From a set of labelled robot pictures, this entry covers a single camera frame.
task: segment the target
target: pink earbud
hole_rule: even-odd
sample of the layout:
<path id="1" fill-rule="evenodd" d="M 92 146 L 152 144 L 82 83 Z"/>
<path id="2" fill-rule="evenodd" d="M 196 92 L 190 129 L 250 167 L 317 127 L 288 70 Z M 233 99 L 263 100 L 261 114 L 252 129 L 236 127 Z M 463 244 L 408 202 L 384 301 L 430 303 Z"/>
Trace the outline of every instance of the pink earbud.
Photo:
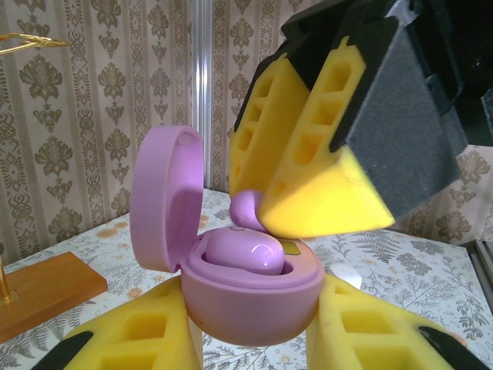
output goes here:
<path id="1" fill-rule="evenodd" d="M 281 275 L 284 249 L 270 235 L 242 227 L 224 227 L 211 233 L 206 261 L 219 266 L 242 268 L 254 274 Z"/>
<path id="2" fill-rule="evenodd" d="M 260 191 L 244 190 L 231 199 L 230 216 L 235 225 L 266 234 L 269 233 L 260 223 L 256 214 L 256 210 L 262 201 L 262 196 Z"/>

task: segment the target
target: table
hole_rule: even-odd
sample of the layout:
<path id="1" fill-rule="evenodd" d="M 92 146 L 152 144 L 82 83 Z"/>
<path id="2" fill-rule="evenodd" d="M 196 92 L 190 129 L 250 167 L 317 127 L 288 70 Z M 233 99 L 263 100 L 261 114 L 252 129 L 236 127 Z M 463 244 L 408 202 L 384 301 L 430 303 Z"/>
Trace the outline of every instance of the table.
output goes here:
<path id="1" fill-rule="evenodd" d="M 200 232 L 231 225 L 230 199 L 205 190 Z M 355 267 L 362 289 L 397 306 L 430 318 L 463 338 L 493 367 L 493 317 L 463 247 L 390 230 L 306 240 L 326 269 L 335 261 Z M 77 325 L 140 296 L 172 274 L 143 270 L 133 256 L 129 216 L 125 215 L 25 260 L 7 272 L 71 251 L 104 276 L 108 292 L 0 345 L 0 369 L 30 369 Z M 306 368 L 305 336 L 266 348 L 229 345 L 203 335 L 204 368 L 232 370 Z"/>

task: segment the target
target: fern leaf print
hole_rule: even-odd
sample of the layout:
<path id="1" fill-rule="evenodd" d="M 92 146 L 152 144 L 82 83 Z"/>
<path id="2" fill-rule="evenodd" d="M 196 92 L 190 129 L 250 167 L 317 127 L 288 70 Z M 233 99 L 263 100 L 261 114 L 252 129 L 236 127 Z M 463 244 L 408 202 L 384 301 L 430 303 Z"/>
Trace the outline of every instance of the fern leaf print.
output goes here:
<path id="1" fill-rule="evenodd" d="M 0 368 L 17 368 L 19 366 L 15 353 L 3 353 L 3 351 L 0 351 Z"/>
<path id="2" fill-rule="evenodd" d="M 65 336 L 64 327 L 65 327 L 66 318 L 64 317 L 64 315 L 65 314 L 61 314 L 56 318 L 53 318 L 52 320 L 46 322 L 46 327 L 52 331 L 52 333 L 59 341 L 61 341 Z"/>
<path id="3" fill-rule="evenodd" d="M 81 324 L 80 317 L 84 311 L 84 306 L 85 304 L 80 304 L 79 306 L 66 312 L 67 322 L 70 328 L 75 328 Z"/>
<path id="4" fill-rule="evenodd" d="M 48 338 L 48 329 L 45 326 L 38 326 L 37 328 L 34 328 L 31 331 L 31 334 L 29 335 L 30 342 L 36 349 L 39 351 L 48 351 L 48 346 L 46 345 L 47 338 Z"/>
<path id="5" fill-rule="evenodd" d="M 371 254 L 379 261 L 389 264 L 397 256 L 399 246 L 382 230 L 366 231 L 355 234 L 359 239 L 354 243 L 360 244 L 358 247 L 364 252 Z"/>

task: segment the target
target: earbud case lid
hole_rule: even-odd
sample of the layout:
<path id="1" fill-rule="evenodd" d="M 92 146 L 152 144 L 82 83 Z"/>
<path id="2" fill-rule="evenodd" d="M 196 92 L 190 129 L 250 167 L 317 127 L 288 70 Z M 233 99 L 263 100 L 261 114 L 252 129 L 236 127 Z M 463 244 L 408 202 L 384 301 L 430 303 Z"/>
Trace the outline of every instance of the earbud case lid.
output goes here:
<path id="1" fill-rule="evenodd" d="M 177 272 L 196 239 L 203 200 L 202 137 L 188 126 L 153 127 L 130 195 L 130 235 L 145 269 Z"/>

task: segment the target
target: damask pattern wallpaper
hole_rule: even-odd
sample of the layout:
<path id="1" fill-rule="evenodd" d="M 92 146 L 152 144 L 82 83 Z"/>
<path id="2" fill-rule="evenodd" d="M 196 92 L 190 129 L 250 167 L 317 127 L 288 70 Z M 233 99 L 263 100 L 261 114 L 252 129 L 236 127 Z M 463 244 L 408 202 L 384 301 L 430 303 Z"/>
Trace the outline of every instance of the damask pattern wallpaper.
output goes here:
<path id="1" fill-rule="evenodd" d="M 228 191 L 233 124 L 280 26 L 320 0 L 212 0 L 211 178 Z M 129 210 L 151 126 L 192 124 L 191 0 L 0 0 L 0 33 L 69 48 L 0 58 L 0 253 L 4 263 Z M 392 228 L 463 244 L 493 239 L 493 149 L 471 146 L 461 178 Z"/>
<path id="2" fill-rule="evenodd" d="M 230 135 L 260 60 L 282 43 L 280 26 L 318 0 L 215 0 L 213 40 L 214 190 L 227 190 Z M 392 229 L 453 244 L 493 240 L 493 148 L 470 146 L 460 156 L 461 177 L 399 220 Z"/>
<path id="3" fill-rule="evenodd" d="M 128 212 L 147 130 L 191 119 L 189 7 L 0 0 L 0 33 L 71 43 L 0 58 L 4 263 Z"/>

